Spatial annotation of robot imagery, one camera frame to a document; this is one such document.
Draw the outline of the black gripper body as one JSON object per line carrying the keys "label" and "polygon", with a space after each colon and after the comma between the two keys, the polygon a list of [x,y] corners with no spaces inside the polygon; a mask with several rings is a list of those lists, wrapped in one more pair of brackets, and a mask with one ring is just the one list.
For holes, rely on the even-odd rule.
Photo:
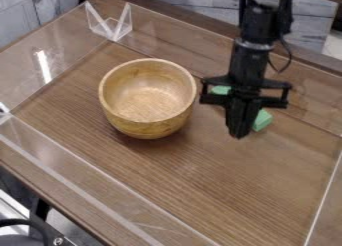
{"label": "black gripper body", "polygon": [[[261,102],[262,107],[288,107],[292,84],[265,78],[272,50],[272,45],[234,41],[228,74],[202,80],[202,104],[226,106],[234,100],[246,100]],[[210,85],[230,87],[230,91],[226,95],[214,95],[209,92]]]}

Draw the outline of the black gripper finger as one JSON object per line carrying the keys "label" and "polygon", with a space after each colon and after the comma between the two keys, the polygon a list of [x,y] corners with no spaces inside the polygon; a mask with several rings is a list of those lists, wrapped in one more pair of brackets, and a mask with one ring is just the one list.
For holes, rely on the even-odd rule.
{"label": "black gripper finger", "polygon": [[242,114],[242,103],[240,101],[232,101],[226,108],[226,125],[233,137],[237,137],[240,134]]}
{"label": "black gripper finger", "polygon": [[246,104],[238,138],[244,138],[250,134],[261,108],[262,108],[262,104],[260,101],[252,101]]}

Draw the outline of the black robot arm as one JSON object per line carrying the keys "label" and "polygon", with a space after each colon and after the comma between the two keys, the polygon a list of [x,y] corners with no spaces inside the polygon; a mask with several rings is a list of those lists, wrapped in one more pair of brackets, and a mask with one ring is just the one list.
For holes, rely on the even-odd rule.
{"label": "black robot arm", "polygon": [[293,23],[293,0],[240,0],[241,35],[234,39],[229,72],[202,79],[202,104],[220,105],[226,111],[230,135],[242,139],[252,130],[264,108],[286,108],[293,85],[265,77],[273,66],[270,52],[277,41],[292,53],[285,41]]}

